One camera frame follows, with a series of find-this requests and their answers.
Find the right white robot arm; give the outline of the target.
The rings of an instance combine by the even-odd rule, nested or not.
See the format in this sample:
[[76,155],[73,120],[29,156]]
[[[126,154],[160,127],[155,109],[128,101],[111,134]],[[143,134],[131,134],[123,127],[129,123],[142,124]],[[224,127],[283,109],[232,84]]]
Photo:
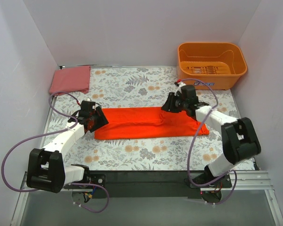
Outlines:
[[235,118],[215,110],[208,103],[199,101],[193,85],[176,82],[175,92],[168,94],[161,109],[167,113],[181,113],[198,122],[203,122],[221,135],[223,153],[208,164],[201,176],[209,187],[221,182],[221,175],[232,170],[237,164],[261,153],[261,145],[252,121]]

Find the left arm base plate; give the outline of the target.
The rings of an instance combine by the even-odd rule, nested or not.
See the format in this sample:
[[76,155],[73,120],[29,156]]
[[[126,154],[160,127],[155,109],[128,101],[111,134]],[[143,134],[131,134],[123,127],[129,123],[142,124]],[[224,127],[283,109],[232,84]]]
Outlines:
[[[73,185],[73,183],[87,184],[87,185]],[[83,179],[80,181],[75,181],[70,184],[64,185],[64,189],[93,189],[94,186],[90,184],[95,184],[99,186],[105,186],[106,175],[105,174],[89,174],[84,175]]]

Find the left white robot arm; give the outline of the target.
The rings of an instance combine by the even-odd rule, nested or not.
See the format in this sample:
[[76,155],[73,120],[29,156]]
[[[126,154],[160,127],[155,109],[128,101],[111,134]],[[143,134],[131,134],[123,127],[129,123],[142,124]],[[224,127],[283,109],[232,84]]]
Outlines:
[[107,125],[108,120],[96,102],[84,100],[80,107],[69,117],[65,131],[43,148],[30,152],[26,178],[29,188],[58,193],[71,183],[80,188],[90,185],[89,168],[80,164],[66,167],[64,158],[80,138]]

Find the orange t shirt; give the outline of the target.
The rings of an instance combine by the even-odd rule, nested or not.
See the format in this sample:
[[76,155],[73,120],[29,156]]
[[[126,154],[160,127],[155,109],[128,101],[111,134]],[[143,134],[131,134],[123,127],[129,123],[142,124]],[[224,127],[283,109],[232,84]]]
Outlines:
[[106,108],[103,113],[108,124],[94,132],[97,140],[194,136],[200,125],[185,112],[160,107]]

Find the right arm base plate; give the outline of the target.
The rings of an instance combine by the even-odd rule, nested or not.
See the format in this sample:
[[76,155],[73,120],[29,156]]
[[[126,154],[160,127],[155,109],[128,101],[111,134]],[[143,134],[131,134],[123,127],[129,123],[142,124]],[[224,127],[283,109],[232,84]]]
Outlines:
[[221,177],[219,180],[215,182],[211,182],[215,178],[208,178],[204,173],[192,173],[191,179],[195,184],[201,185],[200,187],[204,188],[213,188],[213,187],[220,187],[222,188],[231,188],[232,183],[229,175],[225,175]]

